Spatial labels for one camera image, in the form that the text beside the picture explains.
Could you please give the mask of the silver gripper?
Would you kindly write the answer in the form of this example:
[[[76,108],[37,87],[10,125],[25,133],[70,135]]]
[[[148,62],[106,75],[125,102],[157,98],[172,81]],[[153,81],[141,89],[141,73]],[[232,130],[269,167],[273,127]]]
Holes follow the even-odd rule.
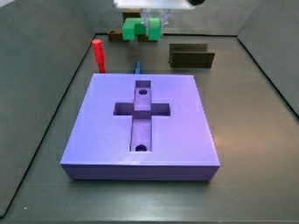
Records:
[[[161,27],[168,25],[170,10],[190,10],[201,5],[205,0],[113,0],[113,5],[118,9],[140,9],[140,17],[144,26],[148,26],[149,9],[162,9]]]

